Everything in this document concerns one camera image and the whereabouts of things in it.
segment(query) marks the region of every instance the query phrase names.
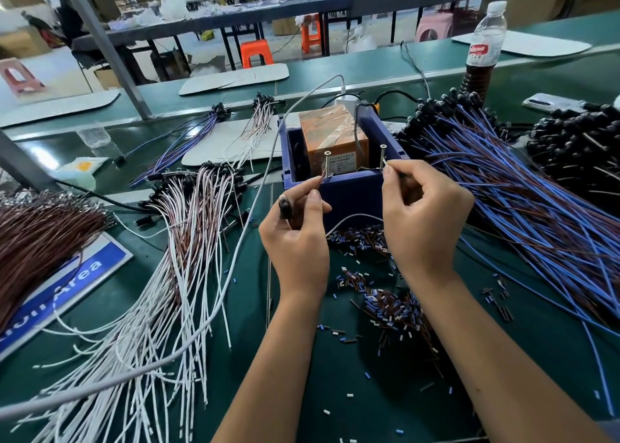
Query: right hand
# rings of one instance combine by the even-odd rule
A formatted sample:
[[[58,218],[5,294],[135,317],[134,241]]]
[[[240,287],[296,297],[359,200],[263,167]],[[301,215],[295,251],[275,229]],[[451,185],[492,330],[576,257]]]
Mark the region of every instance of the right hand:
[[[399,270],[424,280],[453,274],[456,243],[473,205],[469,190],[425,161],[388,161],[383,223]]]

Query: orange box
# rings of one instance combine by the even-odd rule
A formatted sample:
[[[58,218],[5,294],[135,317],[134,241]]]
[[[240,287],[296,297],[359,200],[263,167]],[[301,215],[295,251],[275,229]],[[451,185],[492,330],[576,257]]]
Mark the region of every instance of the orange box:
[[[299,114],[299,123],[313,177],[321,175],[325,169],[325,151],[331,152],[330,174],[347,174],[368,167],[368,138],[358,125],[361,153],[353,137],[353,116],[344,105],[304,111]]]

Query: metal pole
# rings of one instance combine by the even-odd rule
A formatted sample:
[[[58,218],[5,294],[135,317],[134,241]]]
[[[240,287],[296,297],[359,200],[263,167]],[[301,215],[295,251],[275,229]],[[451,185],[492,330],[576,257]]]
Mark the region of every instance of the metal pole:
[[[40,192],[58,191],[54,179],[11,141],[4,131],[0,131],[0,167],[24,188],[34,188]]]
[[[144,102],[142,94],[136,87],[136,84],[134,84],[127,68],[120,59],[119,54],[116,52],[116,49],[114,49],[114,46],[112,46],[110,39],[106,36],[104,27],[101,26],[99,20],[97,20],[97,16],[95,16],[95,12],[93,11],[90,2],[88,0],[71,1],[73,3],[73,7],[82,17],[82,20],[84,21],[88,31],[90,31],[95,43],[97,43],[99,50],[101,50],[104,54],[105,60],[108,61],[108,64],[110,64],[110,67],[118,77],[121,86],[125,89],[127,96],[133,103],[133,106],[136,107],[140,117],[143,120],[151,118],[151,110],[149,110],[146,102]]]

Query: plastic bottle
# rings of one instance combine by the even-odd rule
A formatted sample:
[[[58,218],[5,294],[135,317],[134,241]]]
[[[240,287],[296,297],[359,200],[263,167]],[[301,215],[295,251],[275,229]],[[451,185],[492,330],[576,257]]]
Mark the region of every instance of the plastic bottle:
[[[461,93],[478,92],[483,101],[487,96],[491,74],[500,59],[501,46],[506,39],[505,11],[505,0],[491,2],[487,7],[487,16],[476,27],[469,46]]]

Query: factory floor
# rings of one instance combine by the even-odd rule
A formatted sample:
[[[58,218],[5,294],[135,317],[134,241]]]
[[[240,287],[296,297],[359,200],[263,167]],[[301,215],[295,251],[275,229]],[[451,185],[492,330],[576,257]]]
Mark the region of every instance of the factory floor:
[[[470,1],[469,6],[476,8],[480,0]],[[425,14],[436,13],[435,7],[425,9]],[[413,41],[415,38],[415,28],[417,21],[417,8],[398,12],[396,20],[396,33],[394,42],[401,40]],[[386,16],[365,16],[363,24],[366,26],[365,35],[372,37],[377,47],[390,46],[390,33],[392,15]],[[353,36],[352,23],[350,36]],[[265,39],[273,53],[275,62],[287,62],[299,59],[313,59],[321,56],[321,47],[311,47],[308,54],[301,51],[301,33],[297,35],[275,36],[271,23],[263,24]],[[190,55],[191,69],[194,75],[204,75],[210,73],[230,70],[230,63],[224,42],[219,30],[214,30],[215,38],[209,41],[197,39],[195,33],[185,33],[179,35],[179,40],[186,55]],[[347,38],[346,24],[335,23],[329,25],[329,46],[332,55],[342,54],[345,49]],[[255,39],[253,35],[239,37],[239,41],[251,41]],[[229,38],[235,63],[240,61],[237,55],[234,39]],[[138,42],[137,46],[146,46],[146,42]],[[155,40],[155,44],[160,52],[173,49],[175,47],[172,37]],[[151,63],[150,51],[136,53],[135,57],[142,69],[144,76],[150,80],[159,80],[158,75]],[[12,108],[41,100],[55,99],[80,95],[89,92],[101,91],[102,87],[91,70],[83,70],[78,66],[70,50],[61,47],[52,50],[45,55],[34,58],[22,59],[22,63],[46,86],[44,92],[33,92],[17,98],[13,95],[4,82],[0,80],[0,111],[11,110]]]

